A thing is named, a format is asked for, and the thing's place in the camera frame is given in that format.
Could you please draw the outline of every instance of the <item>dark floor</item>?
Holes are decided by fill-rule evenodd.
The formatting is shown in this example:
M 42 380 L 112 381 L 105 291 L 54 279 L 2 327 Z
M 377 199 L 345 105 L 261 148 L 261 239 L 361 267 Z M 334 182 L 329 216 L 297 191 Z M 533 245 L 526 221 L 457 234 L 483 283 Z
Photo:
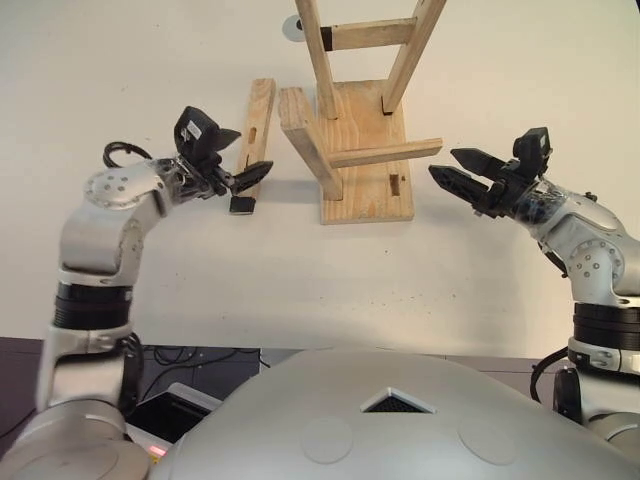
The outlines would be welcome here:
M 0 337 L 0 436 L 24 418 L 34 408 L 35 383 L 42 342 Z M 186 348 L 185 355 L 192 352 Z M 170 357 L 176 351 L 165 352 Z M 263 358 L 277 363 L 292 351 L 265 351 Z M 447 359 L 475 368 L 509 385 L 524 395 L 528 394 L 529 374 L 535 360 L 504 359 L 481 357 L 446 357 Z M 173 382 L 190 385 L 213 397 L 224 400 L 238 386 L 259 371 L 260 356 L 255 350 L 233 348 L 200 348 L 191 362 L 208 363 L 197 368 L 179 368 L 165 374 L 149 391 L 149 396 L 166 389 Z M 145 351 L 145 372 L 142 380 L 142 392 L 145 392 L 152 379 L 165 371 L 167 366 L 159 365 L 152 351 Z M 551 404 L 553 375 L 544 374 L 540 380 L 539 391 L 543 403 Z M 20 428 L 0 438 L 0 457 L 13 443 Z

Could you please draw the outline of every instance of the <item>white table surface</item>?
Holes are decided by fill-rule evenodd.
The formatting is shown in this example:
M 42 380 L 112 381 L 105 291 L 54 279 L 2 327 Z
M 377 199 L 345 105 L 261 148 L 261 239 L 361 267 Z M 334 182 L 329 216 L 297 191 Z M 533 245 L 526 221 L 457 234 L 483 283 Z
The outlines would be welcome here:
M 407 16 L 413 0 L 318 0 L 323 24 Z M 284 38 L 293 0 L 0 3 L 0 335 L 42 337 L 58 238 L 103 146 L 173 149 L 185 105 L 242 129 L 251 80 L 314 79 Z M 319 224 L 311 173 L 272 120 L 256 214 L 176 209 L 147 239 L 132 317 L 147 343 L 540 356 L 572 331 L 569 284 L 510 220 L 477 218 L 430 163 L 475 146 L 508 159 L 546 125 L 549 176 L 596 192 L 640 234 L 639 29 L 632 0 L 450 0 L 404 98 L 413 222 Z M 332 53 L 336 80 L 384 78 L 397 47 Z M 235 167 L 239 150 L 228 149 Z

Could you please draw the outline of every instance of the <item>wooden plank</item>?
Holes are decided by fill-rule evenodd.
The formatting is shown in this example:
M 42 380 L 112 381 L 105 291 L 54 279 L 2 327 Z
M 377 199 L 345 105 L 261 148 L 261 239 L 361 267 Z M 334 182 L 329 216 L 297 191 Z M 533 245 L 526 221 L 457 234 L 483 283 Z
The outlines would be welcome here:
M 273 78 L 258 78 L 251 83 L 237 173 L 243 172 L 249 165 L 264 160 L 275 98 L 276 82 Z M 260 183 L 231 197 L 229 211 L 233 214 L 253 213 L 259 192 Z
M 337 83 L 339 118 L 318 116 L 320 133 L 330 152 L 386 147 L 405 143 L 400 106 L 383 115 L 380 96 L 384 81 Z M 322 202 L 322 223 L 406 221 L 413 218 L 409 162 L 398 160 L 376 165 L 334 170 L 342 177 L 341 201 Z
M 331 48 L 327 49 L 325 42 L 325 50 L 401 45 L 409 41 L 415 25 L 415 18 L 332 25 Z
M 329 154 L 329 164 L 333 168 L 356 167 L 374 163 L 409 160 L 411 158 L 430 157 L 442 148 L 441 138 L 430 138 L 418 142 L 408 142 L 388 147 L 361 148 Z
M 301 88 L 280 91 L 280 127 L 322 187 L 325 199 L 342 198 L 342 180 L 327 161 L 322 134 Z
M 402 95 L 407 89 L 411 75 L 418 65 L 424 47 L 427 46 L 446 1 L 418 0 L 413 12 L 413 16 L 417 19 L 416 26 L 407 44 L 400 47 L 382 93 L 382 109 L 385 113 L 395 112 L 400 105 Z
M 296 0 L 302 31 L 307 40 L 307 48 L 311 57 L 311 64 L 316 75 L 318 98 L 323 106 L 327 118 L 338 118 L 335 105 L 333 76 L 327 52 L 324 51 L 322 34 L 320 33 L 320 18 L 315 0 Z

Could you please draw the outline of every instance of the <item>silver robot arm segment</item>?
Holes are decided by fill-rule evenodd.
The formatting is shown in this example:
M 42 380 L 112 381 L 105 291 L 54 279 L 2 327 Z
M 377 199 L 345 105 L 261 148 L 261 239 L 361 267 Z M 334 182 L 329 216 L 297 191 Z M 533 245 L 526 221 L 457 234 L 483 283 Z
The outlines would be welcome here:
M 640 306 L 640 242 L 593 198 L 543 179 L 516 204 L 514 218 L 565 265 L 575 302 Z
M 640 242 L 594 195 L 569 192 L 544 177 L 551 152 L 547 129 L 533 128 L 515 141 L 516 158 L 509 162 L 475 148 L 451 151 L 465 170 L 492 181 L 490 186 L 453 167 L 431 166 L 429 171 L 440 187 L 477 213 L 507 216 L 525 226 L 570 279 L 574 335 L 564 353 L 576 368 L 556 374 L 554 409 L 637 459 Z
M 173 158 L 151 159 L 114 142 L 113 150 L 148 159 L 91 177 L 63 228 L 56 311 L 38 375 L 39 414 L 3 458 L 0 478 L 147 478 L 148 455 L 126 440 L 123 418 L 137 403 L 142 373 L 129 307 L 143 241 L 174 206 L 236 194 L 262 180 L 271 162 L 235 176 L 220 167 L 217 151 L 238 136 L 187 107 L 174 128 Z

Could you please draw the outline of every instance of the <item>cable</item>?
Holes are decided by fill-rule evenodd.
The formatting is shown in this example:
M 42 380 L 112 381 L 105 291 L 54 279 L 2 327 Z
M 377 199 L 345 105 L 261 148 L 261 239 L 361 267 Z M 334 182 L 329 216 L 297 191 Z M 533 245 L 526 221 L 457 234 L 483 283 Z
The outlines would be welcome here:
M 223 356 L 218 357 L 218 358 L 214 358 L 213 360 L 207 360 L 205 362 L 200 362 L 200 363 L 191 363 L 189 365 L 174 365 L 172 367 L 169 367 L 166 370 L 163 370 L 162 372 L 160 372 L 158 375 L 156 375 L 156 378 L 154 378 L 151 381 L 151 383 L 149 384 L 149 387 L 147 387 L 147 390 L 144 392 L 144 395 L 142 395 L 142 400 L 147 398 L 147 395 L 149 395 L 149 392 L 155 386 L 155 384 L 158 383 L 158 381 L 162 377 L 164 377 L 166 374 L 168 374 L 169 372 L 173 372 L 175 370 L 184 370 L 184 369 L 189 369 L 189 368 L 204 367 L 205 365 L 211 365 L 212 363 L 218 363 L 218 362 L 222 362 L 224 360 L 227 360 L 227 359 L 233 357 L 234 355 L 236 355 L 238 353 L 239 353 L 238 350 L 234 349 L 231 353 L 228 353 L 228 354 L 223 355 Z
M 546 356 L 545 358 L 540 360 L 537 365 L 533 366 L 533 372 L 531 372 L 531 381 L 529 383 L 529 393 L 531 394 L 531 398 L 536 402 L 541 403 L 540 397 L 538 396 L 538 389 L 536 387 L 538 384 L 538 380 L 540 379 L 540 375 L 542 375 L 547 368 L 549 368 L 557 361 L 562 360 L 568 354 L 568 347 L 561 348 L 557 352 L 553 352 L 551 355 Z
M 16 423 L 13 427 L 11 427 L 9 430 L 7 430 L 6 432 L 4 432 L 2 435 L 0 435 L 0 440 L 2 440 L 3 438 L 5 438 L 8 435 L 11 435 L 13 432 L 15 432 L 18 428 L 20 428 L 20 425 L 22 425 L 24 422 L 26 422 L 27 420 L 29 420 L 29 418 L 31 417 L 31 415 L 33 415 L 34 413 L 36 413 L 36 409 L 32 408 L 31 411 L 29 413 L 27 413 L 24 417 L 22 417 L 18 423 Z
M 253 348 L 253 349 L 249 349 L 249 350 L 244 350 L 242 348 L 236 348 L 236 350 L 238 351 L 238 353 L 245 353 L 247 355 L 251 355 L 253 353 L 260 353 L 260 349 L 259 348 Z
M 186 351 L 187 347 L 178 347 L 180 351 L 175 358 L 167 358 L 166 354 L 162 352 L 163 350 L 174 349 L 174 347 L 152 347 L 150 350 L 153 351 L 153 359 L 156 361 L 156 363 L 158 365 L 162 365 L 163 367 L 187 363 L 193 360 L 193 357 L 195 357 L 200 352 L 200 347 L 193 347 L 193 351 L 187 354 L 185 358 L 182 358 L 182 355 Z
M 139 378 L 142 378 L 144 375 L 144 348 L 142 346 L 142 342 L 136 332 L 131 332 L 127 340 L 135 351 L 138 361 L 138 375 Z
M 136 155 L 145 158 L 147 160 L 151 160 L 151 155 L 144 149 L 132 143 L 126 142 L 111 142 L 108 143 L 104 147 L 104 151 L 102 152 L 102 162 L 108 168 L 121 168 L 116 162 L 111 159 L 111 154 L 113 152 L 118 152 L 124 150 L 127 154 L 135 153 Z

